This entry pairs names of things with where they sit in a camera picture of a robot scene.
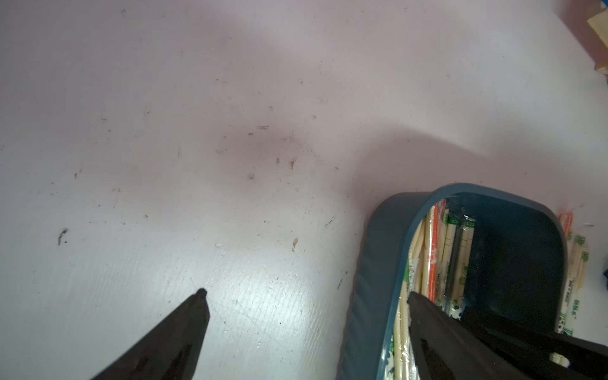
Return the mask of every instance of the dark stain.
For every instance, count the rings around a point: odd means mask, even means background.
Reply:
[[[61,238],[63,237],[63,235],[65,235],[67,232],[69,231],[69,229],[64,228],[60,233],[59,233],[59,237],[57,238],[57,245],[60,246],[61,245]]]
[[[325,225],[323,226],[323,228],[326,229],[327,227],[329,227],[329,225],[331,224],[331,222],[334,221],[334,219],[336,219],[335,215],[331,217],[331,219],[330,219],[329,222],[325,223]]]

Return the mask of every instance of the white table surface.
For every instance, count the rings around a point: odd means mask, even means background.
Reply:
[[[196,379],[333,379],[366,219],[454,181],[595,225],[608,344],[608,86],[548,2],[7,0],[0,52],[2,379],[88,379],[200,287]]]

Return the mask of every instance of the wrapped chopstick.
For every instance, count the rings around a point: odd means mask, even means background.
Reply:
[[[437,301],[436,304],[443,309],[447,302],[446,297],[446,286],[447,286],[447,275],[449,273],[449,263],[452,258],[452,247],[454,246],[454,235],[456,234],[456,227],[458,226],[458,219],[452,215],[446,215],[447,227],[445,243],[443,244],[443,254],[441,255],[440,269],[439,269],[439,280],[437,281]]]
[[[431,206],[426,216],[424,229],[424,266],[422,270],[421,294],[435,301],[437,280],[437,246],[439,243],[440,209],[443,201]]]
[[[450,315],[456,319],[460,319],[464,304],[466,276],[469,271],[469,258],[471,256],[474,232],[475,220],[471,218],[466,219],[462,229],[462,237],[460,238],[458,261],[455,268],[456,275],[454,276],[454,287],[452,289],[452,297],[450,298]]]
[[[401,352],[401,311],[397,308],[395,327],[393,329],[393,347],[395,350],[395,380],[403,379],[403,355]]]
[[[565,212],[559,216],[559,223],[566,237],[566,254],[570,256],[572,249],[572,223],[574,223],[574,213],[572,211]]]
[[[582,288],[585,285],[585,276],[587,273],[588,260],[589,247],[587,245],[587,242],[585,242],[582,246],[581,259],[578,264],[574,289],[570,296],[570,301],[568,303],[568,312],[566,313],[564,323],[564,334],[569,336],[572,336],[574,334],[574,327],[576,326],[576,316],[578,315],[578,311],[581,308],[581,294]],[[559,364],[561,366],[568,367],[570,365],[570,361],[565,356],[557,354],[557,357],[559,358]]]
[[[439,278],[441,277],[441,262],[443,261],[443,248],[446,242],[448,216],[449,210],[444,209],[443,214],[441,216],[441,223],[439,224],[439,243],[437,244],[437,276],[435,277],[435,300],[439,298]]]

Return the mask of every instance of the debris speck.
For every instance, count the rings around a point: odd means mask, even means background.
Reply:
[[[60,246],[61,245],[61,238],[63,237],[63,235],[65,235],[67,232],[69,231],[69,229],[64,228],[60,233],[59,233],[59,237],[57,238],[57,245]]]

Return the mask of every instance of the dark blue plastic container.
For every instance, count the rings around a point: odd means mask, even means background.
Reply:
[[[554,330],[567,256],[559,221],[548,208],[472,184],[400,193],[385,200],[367,226],[339,379],[382,379],[413,234],[444,198],[450,211],[477,220],[465,307]]]

